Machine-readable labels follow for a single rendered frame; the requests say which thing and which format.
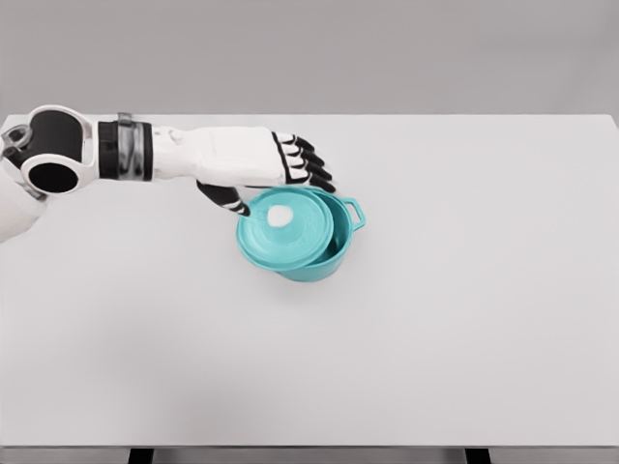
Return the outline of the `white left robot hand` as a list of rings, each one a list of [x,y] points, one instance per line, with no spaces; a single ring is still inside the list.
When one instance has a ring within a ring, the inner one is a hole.
[[[192,172],[198,190],[238,216],[251,214],[239,187],[310,186],[337,191],[325,161],[297,134],[261,127],[211,128],[196,134],[202,137]]]

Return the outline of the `teal pot lid white knob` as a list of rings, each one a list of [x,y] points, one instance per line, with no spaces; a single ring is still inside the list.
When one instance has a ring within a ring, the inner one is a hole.
[[[313,262],[327,247],[334,220],[313,188],[270,188],[249,202],[251,214],[240,217],[236,240],[257,267],[290,271]]]

